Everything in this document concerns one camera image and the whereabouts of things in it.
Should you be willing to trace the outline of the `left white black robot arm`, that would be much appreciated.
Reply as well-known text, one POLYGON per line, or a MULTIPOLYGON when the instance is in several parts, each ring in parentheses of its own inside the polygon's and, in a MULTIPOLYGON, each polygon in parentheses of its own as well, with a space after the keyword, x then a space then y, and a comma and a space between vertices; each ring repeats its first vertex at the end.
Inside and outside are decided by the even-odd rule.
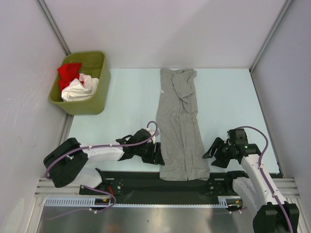
POLYGON ((134 137, 127 135, 105 147, 82 146, 76 138, 69 138, 43 160, 47 169, 46 176, 56 188, 71 183, 89 186, 95 193, 102 194, 107 190, 107 181, 100 174, 99 168, 88 168, 87 164, 102 161, 124 161, 139 156, 144 163, 165 165, 160 143, 154 139, 141 143, 148 136, 134 137))

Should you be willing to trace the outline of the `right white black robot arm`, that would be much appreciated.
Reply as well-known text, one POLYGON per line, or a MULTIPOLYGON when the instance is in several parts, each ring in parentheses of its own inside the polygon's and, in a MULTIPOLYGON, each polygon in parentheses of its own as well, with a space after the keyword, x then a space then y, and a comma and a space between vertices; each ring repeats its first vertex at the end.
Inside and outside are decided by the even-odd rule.
POLYGON ((252 215, 254 232, 295 233, 299 209, 281 194, 260 156, 258 146, 246 139, 236 143, 217 137, 203 157, 214 157, 212 165, 221 168, 226 168, 233 159, 238 160, 243 170, 228 172, 224 189, 230 195, 240 196, 252 215))

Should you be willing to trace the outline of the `grey t shirt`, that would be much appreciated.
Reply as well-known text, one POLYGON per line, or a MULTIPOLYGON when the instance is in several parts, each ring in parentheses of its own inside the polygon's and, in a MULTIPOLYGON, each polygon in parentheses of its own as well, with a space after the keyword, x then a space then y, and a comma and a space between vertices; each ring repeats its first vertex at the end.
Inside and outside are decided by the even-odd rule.
POLYGON ((208 180, 210 169, 197 121, 194 69, 160 71, 161 93, 156 122, 160 129, 165 165, 160 178, 167 181, 208 180))

